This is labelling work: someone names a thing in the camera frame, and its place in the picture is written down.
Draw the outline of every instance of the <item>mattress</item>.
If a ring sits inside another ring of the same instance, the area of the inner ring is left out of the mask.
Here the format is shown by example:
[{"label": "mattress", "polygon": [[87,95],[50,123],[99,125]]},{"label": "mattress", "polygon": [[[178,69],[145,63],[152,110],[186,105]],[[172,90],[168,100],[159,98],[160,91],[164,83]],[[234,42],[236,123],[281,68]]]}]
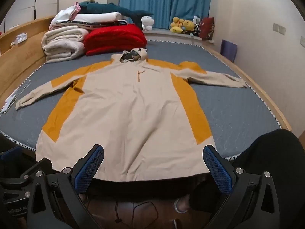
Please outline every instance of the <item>mattress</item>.
[{"label": "mattress", "polygon": [[[197,62],[204,70],[238,77],[228,66],[203,47],[174,42],[151,40],[147,42],[151,59],[179,64]],[[79,67],[110,60],[112,53],[83,56],[65,62],[44,64],[33,72],[19,87],[19,100],[36,87]],[[248,87],[246,89],[191,84],[203,109],[222,157],[234,158],[247,149],[260,135],[281,128],[264,101]],[[14,143],[35,151],[42,126],[63,91],[46,96],[34,104],[15,109],[15,103],[0,116],[0,133]]]}]

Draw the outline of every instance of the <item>black pants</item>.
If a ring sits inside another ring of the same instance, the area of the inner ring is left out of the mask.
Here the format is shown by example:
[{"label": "black pants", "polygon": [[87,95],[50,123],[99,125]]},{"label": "black pants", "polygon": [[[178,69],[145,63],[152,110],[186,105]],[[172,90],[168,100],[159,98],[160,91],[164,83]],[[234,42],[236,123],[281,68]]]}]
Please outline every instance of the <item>black pants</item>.
[{"label": "black pants", "polygon": [[[279,201],[281,228],[290,226],[305,204],[305,152],[298,138],[283,129],[264,134],[232,165],[250,174],[271,173]],[[195,210],[213,213],[220,197],[216,183],[208,178],[191,193],[190,205]]]}]

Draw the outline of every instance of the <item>silver bolt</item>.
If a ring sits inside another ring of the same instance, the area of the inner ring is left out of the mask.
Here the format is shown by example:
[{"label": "silver bolt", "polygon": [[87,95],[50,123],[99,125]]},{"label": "silver bolt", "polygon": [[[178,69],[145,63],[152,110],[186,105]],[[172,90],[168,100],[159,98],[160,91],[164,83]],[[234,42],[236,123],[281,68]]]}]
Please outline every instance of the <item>silver bolt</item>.
[{"label": "silver bolt", "polygon": [[265,175],[266,177],[270,177],[270,176],[271,176],[270,172],[268,172],[268,171],[265,171],[265,172],[264,172],[264,175]]},{"label": "silver bolt", "polygon": [[70,173],[70,171],[71,171],[71,168],[69,168],[69,167],[63,169],[63,172],[64,172],[65,174]]},{"label": "silver bolt", "polygon": [[238,174],[243,174],[244,170],[242,168],[236,168]]},{"label": "silver bolt", "polygon": [[42,175],[42,171],[41,170],[36,172],[36,176],[37,177],[40,177],[41,175]]}]

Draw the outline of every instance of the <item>purple object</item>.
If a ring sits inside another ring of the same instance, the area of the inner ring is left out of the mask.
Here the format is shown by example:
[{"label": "purple object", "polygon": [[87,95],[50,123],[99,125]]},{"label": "purple object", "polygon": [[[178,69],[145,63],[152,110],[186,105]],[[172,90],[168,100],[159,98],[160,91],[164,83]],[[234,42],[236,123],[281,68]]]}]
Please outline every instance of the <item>purple object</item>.
[{"label": "purple object", "polygon": [[226,41],[222,40],[222,45],[220,47],[220,54],[229,59],[231,62],[234,63],[235,57],[237,53],[237,45]]}]

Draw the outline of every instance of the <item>blue gripper pad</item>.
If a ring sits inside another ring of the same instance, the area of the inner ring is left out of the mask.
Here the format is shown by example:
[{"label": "blue gripper pad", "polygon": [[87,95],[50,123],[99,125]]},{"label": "blue gripper pad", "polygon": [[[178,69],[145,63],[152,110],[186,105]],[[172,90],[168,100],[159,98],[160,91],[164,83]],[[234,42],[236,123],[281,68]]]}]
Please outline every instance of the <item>blue gripper pad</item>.
[{"label": "blue gripper pad", "polygon": [[98,168],[104,160],[103,147],[100,145],[95,145],[94,148],[96,149],[93,151],[93,153],[91,153],[90,151],[86,155],[85,159],[88,157],[89,154],[91,154],[89,159],[84,163],[83,167],[80,169],[80,171],[76,174],[74,178],[74,189],[78,194],[86,192],[95,173],[97,172]]},{"label": "blue gripper pad", "polygon": [[14,148],[9,149],[8,151],[0,154],[0,158],[5,163],[8,163],[10,161],[17,160],[22,155],[22,148],[19,146],[16,146]]},{"label": "blue gripper pad", "polygon": [[235,184],[233,166],[223,159],[211,145],[203,149],[202,156],[220,192],[229,195]]}]

